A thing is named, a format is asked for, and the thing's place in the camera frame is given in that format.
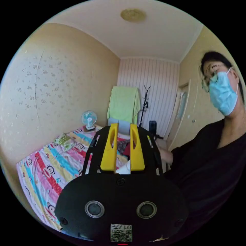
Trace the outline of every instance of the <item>woman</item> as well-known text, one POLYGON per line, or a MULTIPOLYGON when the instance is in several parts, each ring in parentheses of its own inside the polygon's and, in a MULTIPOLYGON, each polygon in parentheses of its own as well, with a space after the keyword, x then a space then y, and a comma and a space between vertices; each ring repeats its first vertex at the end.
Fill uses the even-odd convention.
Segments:
POLYGON ((168 244, 193 233, 216 214, 246 163, 246 111, 238 74, 217 52, 204 55, 201 72, 203 89, 225 117, 172 152, 160 149, 161 158, 171 164, 165 178, 181 189, 190 212, 181 230, 165 240, 168 244))

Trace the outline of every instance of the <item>face mask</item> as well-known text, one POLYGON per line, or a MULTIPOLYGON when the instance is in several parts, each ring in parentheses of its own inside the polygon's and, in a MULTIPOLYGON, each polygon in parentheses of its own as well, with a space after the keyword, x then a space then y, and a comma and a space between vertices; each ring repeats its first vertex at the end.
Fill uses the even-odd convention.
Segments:
POLYGON ((218 72, 217 81, 213 81, 214 77, 212 77, 209 84, 210 100, 224 116, 228 116, 234 110, 238 99, 238 87, 235 93, 227 76, 229 71, 230 69, 227 73, 218 72))

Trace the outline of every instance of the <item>ear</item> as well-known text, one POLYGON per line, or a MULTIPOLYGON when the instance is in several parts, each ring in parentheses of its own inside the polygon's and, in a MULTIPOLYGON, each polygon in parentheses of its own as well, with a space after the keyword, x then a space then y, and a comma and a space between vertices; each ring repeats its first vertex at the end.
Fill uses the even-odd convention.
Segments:
POLYGON ((236 72, 236 70, 234 68, 231 69, 231 73, 233 78, 236 80, 237 84, 239 83, 239 76, 238 73, 236 72))

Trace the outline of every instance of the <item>black hair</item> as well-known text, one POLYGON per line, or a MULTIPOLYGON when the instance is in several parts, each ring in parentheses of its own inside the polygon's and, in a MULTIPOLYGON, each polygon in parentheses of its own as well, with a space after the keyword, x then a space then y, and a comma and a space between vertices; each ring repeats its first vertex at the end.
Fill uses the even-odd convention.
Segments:
MULTIPOLYGON (((206 52, 201 60, 201 73, 203 75, 204 74, 204 70, 203 70, 203 67, 204 67, 204 64, 205 62, 210 62, 210 61, 215 61, 215 62, 222 62, 224 63, 224 65, 229 69, 230 67, 232 67, 232 64, 220 53, 216 52, 216 51, 209 51, 209 52, 206 52)), ((242 83, 239 79, 239 89, 240 89, 240 92, 241 92, 241 95, 242 95, 242 99, 243 99, 243 103, 244 103, 244 95, 243 95, 243 86, 242 86, 242 83)))

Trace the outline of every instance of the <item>pillow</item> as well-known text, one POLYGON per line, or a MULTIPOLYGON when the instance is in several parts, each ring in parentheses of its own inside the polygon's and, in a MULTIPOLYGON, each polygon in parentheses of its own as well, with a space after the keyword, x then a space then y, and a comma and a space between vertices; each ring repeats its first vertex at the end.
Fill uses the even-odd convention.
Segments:
POLYGON ((70 150, 76 144, 76 142, 66 134, 57 137, 55 143, 59 144, 63 151, 70 150))

